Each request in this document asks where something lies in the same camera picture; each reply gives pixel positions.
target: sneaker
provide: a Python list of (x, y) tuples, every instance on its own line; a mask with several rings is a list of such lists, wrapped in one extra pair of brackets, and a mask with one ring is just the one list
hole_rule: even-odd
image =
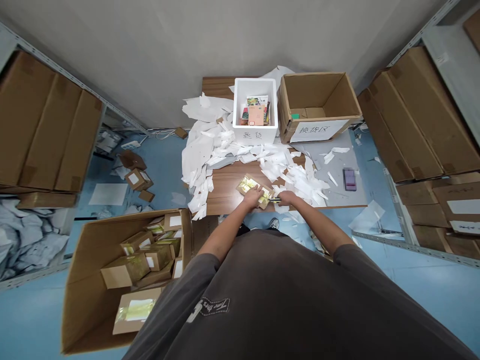
[(280, 227), (280, 221), (274, 217), (272, 220), (270, 220), (270, 223), (268, 224), (269, 228), (274, 228), (274, 229), (279, 229)]

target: smartphone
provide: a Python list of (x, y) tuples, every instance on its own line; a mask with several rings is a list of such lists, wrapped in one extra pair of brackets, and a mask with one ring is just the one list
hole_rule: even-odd
[(343, 168), (343, 185), (345, 186), (345, 191), (357, 191), (355, 170), (350, 167)]

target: gray t-shirt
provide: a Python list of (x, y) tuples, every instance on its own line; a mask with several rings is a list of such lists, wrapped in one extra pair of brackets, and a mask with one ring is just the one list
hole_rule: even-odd
[(123, 358), (477, 359), (355, 245), (333, 262), (273, 230), (192, 259)]

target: wooden table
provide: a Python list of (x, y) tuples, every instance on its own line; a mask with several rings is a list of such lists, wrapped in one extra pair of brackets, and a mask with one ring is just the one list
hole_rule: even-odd
[[(234, 93), (229, 89), (229, 86), (235, 84), (235, 78), (240, 76), (224, 76), (224, 77), (204, 77), (201, 90), (206, 96), (231, 99), (234, 98)], [(294, 157), (293, 161), (297, 165), (305, 167), (305, 156), (302, 154), (300, 157)], [(225, 215), (230, 214), (240, 202), (244, 196), (236, 189), (240, 181), (245, 174), (252, 175), (255, 179), (261, 182), (262, 185), (272, 187), (272, 185), (285, 185), (285, 181), (279, 178), (275, 182), (271, 182), (262, 172), (260, 163), (253, 161), (249, 163), (242, 163), (236, 161), (233, 164), (227, 165), (220, 169), (213, 170), (213, 191), (208, 194), (206, 201), (206, 214), (207, 215)], [(343, 206), (327, 206), (319, 209), (338, 209), (338, 208), (362, 208), (367, 204), (355, 204), (355, 205), (343, 205)], [(274, 212), (275, 208), (270, 203), (265, 210), (260, 208), (255, 212)]]

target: cardboard box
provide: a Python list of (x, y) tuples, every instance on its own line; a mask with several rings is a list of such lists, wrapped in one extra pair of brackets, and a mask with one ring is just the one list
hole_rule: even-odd
[(345, 72), (286, 74), (281, 78), (279, 93), (283, 144), (333, 139), (362, 116)]
[(407, 110), (387, 72), (381, 72), (369, 90), (383, 120), (417, 180), (443, 175), (443, 169), (420, 128)]
[(160, 216), (150, 221), (145, 230), (151, 231), (153, 235), (163, 234), (165, 225), (165, 216)]
[(182, 228), (182, 217), (179, 212), (172, 212), (165, 215), (163, 230), (166, 232), (180, 230)]
[(155, 241), (156, 245), (168, 246), (168, 249), (170, 251), (170, 257), (172, 258), (172, 260), (178, 257), (180, 254), (180, 243), (181, 241), (179, 238), (171, 238), (165, 240), (160, 239)]
[(138, 169), (133, 169), (125, 175), (125, 180), (135, 191), (146, 190), (154, 184), (145, 171)]
[(21, 172), (20, 186), (54, 188), (81, 93), (82, 89), (65, 76), (55, 74)]
[(178, 279), (182, 276), (184, 272), (184, 261), (181, 257), (175, 259), (175, 265), (173, 265), (173, 273), (171, 275), (172, 279)]
[(170, 261), (175, 259), (172, 257), (169, 248), (157, 244), (147, 245), (138, 250), (138, 252), (145, 255), (150, 271), (160, 271)]
[(83, 90), (71, 124), (55, 190), (71, 193), (82, 190), (101, 115), (102, 102)]
[(473, 45), (480, 52), (480, 10), (477, 10), (463, 23), (463, 28)]
[[(112, 335), (118, 305), (130, 288), (107, 289), (100, 269), (124, 255), (122, 240), (150, 221), (177, 209), (139, 212), (92, 221), (83, 226), (65, 287), (61, 352), (73, 355), (129, 345), (135, 333)], [(191, 259), (191, 214), (181, 209), (182, 257)]]
[(480, 169), (480, 155), (427, 50), (409, 49), (388, 74), (444, 173)]
[(370, 90), (365, 89), (362, 91), (357, 99), (363, 113), (363, 118), (368, 125), (373, 141), (375, 141), (378, 154), (390, 172), (393, 181), (395, 183), (400, 183), (407, 180), (413, 180), (414, 175), (412, 170), (409, 168), (407, 161), (400, 152), (382, 114), (380, 114), (380, 111), (377, 109), (375, 101), (370, 94)]
[(456, 233), (480, 235), (480, 181), (433, 189)]
[(55, 73), (32, 55), (16, 51), (1, 74), (0, 184), (18, 184)]
[(131, 287), (150, 272), (143, 253), (119, 257), (101, 270), (107, 289)]
[(154, 199), (155, 194), (152, 194), (151, 192), (148, 192), (147, 190), (142, 190), (140, 192), (140, 195), (138, 195), (139, 199), (142, 199), (143, 201), (146, 201), (147, 203), (151, 203), (152, 200)]
[(455, 255), (480, 260), (480, 238), (451, 233), (446, 242)]
[(145, 288), (152, 284), (159, 284), (172, 278), (172, 270), (174, 269), (175, 260), (171, 260), (160, 271), (150, 271), (146, 276), (136, 282), (135, 286), (139, 289)]
[(162, 288), (156, 287), (123, 295), (116, 313), (112, 334), (139, 331), (145, 324), (145, 320), (150, 315), (161, 292)]
[(269, 205), (269, 199), (274, 197), (275, 191), (271, 188), (262, 185), (259, 181), (255, 180), (252, 175), (245, 174), (243, 179), (240, 181), (236, 189), (242, 195), (246, 195), (247, 192), (254, 188), (255, 186), (259, 186), (263, 190), (263, 195), (258, 199), (258, 203), (261, 209), (264, 209)]
[(154, 243), (154, 236), (151, 231), (140, 231), (135, 235), (129, 237), (127, 240), (122, 241), (120, 246), (122, 247), (125, 255), (131, 255), (137, 250), (143, 249), (147, 245)]
[(422, 248), (453, 254), (447, 242), (447, 229), (433, 226), (413, 226), (416, 239)]
[(142, 159), (142, 157), (134, 153), (132, 150), (122, 151), (118, 155), (118, 158), (120, 159), (121, 164), (127, 169), (145, 170), (147, 168), (147, 165), (145, 165), (145, 162)]
[(438, 228), (451, 227), (440, 204), (407, 205), (406, 209), (415, 225)]
[(76, 194), (56, 192), (31, 192), (19, 194), (17, 209), (60, 209), (73, 208), (77, 202)]

